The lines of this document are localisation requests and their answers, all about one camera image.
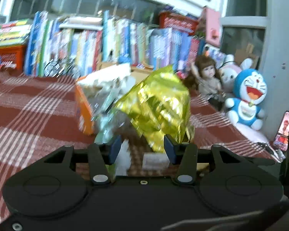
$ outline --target red checkered tablecloth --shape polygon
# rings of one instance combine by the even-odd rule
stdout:
[[[0,223],[9,215],[1,193],[9,177],[63,145],[86,148],[94,141],[93,136],[79,131],[75,110],[74,81],[69,77],[31,78],[0,73]],[[199,148],[219,143],[242,156],[270,158],[197,93],[192,93],[191,113],[194,142]],[[176,173],[178,167],[172,165],[162,171],[142,170],[143,155],[151,149],[145,141],[132,136],[135,133],[130,131],[124,136],[130,142],[129,176]],[[87,164],[78,164],[76,171],[88,178]]]

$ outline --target smartphone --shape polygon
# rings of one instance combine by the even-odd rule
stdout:
[[[289,111],[286,111],[281,121],[279,129],[275,135],[273,147],[286,151],[288,148],[289,139]]]

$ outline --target gold foil wrapper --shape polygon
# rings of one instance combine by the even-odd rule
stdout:
[[[164,135],[170,134],[178,143],[190,141],[190,93],[172,66],[152,72],[135,85],[114,106],[131,119],[138,134],[144,135],[155,152],[164,151]]]

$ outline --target blue plush toy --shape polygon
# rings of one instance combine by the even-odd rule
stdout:
[[[225,107],[229,108],[227,117],[232,124],[237,122],[260,130],[264,111],[257,106],[267,94],[267,84],[255,69],[246,69],[234,81],[233,93],[236,98],[228,98]]]

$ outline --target white wall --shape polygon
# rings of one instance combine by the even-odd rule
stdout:
[[[268,85],[262,108],[267,119],[262,132],[273,139],[282,116],[289,110],[289,0],[267,0],[268,25],[259,68]]]

